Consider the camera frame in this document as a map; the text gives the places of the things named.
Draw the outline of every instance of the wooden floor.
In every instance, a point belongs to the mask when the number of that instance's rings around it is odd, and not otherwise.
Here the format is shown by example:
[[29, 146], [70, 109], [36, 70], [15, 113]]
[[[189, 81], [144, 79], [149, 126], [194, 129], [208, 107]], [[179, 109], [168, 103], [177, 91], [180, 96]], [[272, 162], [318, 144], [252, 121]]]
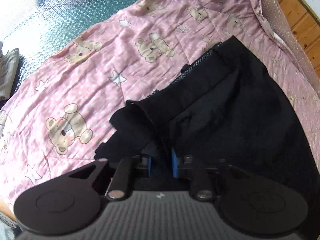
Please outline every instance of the wooden floor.
[[298, 0], [278, 0], [289, 26], [320, 77], [320, 27]]

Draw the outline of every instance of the pink blanket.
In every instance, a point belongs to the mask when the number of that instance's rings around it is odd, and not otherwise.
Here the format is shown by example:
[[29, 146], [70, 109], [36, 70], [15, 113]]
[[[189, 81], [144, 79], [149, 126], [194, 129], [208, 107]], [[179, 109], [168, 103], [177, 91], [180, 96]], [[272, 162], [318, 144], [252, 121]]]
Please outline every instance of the pink blanket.
[[92, 26], [1, 110], [0, 195], [12, 208], [24, 190], [90, 163], [126, 100], [165, 88], [184, 64], [231, 35], [287, 95], [319, 165], [320, 100], [268, 26], [260, 0], [139, 0]]

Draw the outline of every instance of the circular cover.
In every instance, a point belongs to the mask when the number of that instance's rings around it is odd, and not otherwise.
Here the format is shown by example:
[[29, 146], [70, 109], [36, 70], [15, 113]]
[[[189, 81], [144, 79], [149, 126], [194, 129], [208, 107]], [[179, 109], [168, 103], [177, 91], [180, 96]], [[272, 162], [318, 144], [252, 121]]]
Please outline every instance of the circular cover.
[[64, 235], [90, 224], [100, 211], [99, 195], [81, 179], [56, 187], [48, 183], [22, 193], [14, 205], [18, 222], [40, 235]]
[[231, 226], [261, 237], [292, 231], [308, 213], [300, 194], [259, 176], [233, 180], [219, 208]]

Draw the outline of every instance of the black fabric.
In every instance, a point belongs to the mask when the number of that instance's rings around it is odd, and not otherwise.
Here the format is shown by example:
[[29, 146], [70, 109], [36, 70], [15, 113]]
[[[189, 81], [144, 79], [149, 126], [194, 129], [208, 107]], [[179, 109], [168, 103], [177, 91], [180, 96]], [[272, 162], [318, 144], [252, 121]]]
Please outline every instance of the black fabric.
[[155, 159], [169, 158], [170, 148], [206, 164], [223, 159], [295, 189], [319, 217], [319, 173], [299, 119], [263, 63], [235, 37], [179, 82], [127, 102], [110, 122], [117, 133], [96, 159], [116, 160], [120, 144], [133, 155], [150, 143], [159, 147], [144, 153]]

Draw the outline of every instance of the black garment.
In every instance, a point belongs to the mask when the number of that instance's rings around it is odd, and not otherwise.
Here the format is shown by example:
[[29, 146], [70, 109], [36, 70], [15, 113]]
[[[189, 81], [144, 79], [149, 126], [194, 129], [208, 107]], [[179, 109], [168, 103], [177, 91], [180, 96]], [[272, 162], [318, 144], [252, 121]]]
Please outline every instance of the black garment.
[[143, 149], [165, 160], [171, 147], [207, 164], [223, 159], [295, 189], [319, 214], [320, 176], [299, 119], [263, 63], [235, 37], [183, 79], [127, 102], [110, 122], [117, 132], [96, 159], [112, 162]]

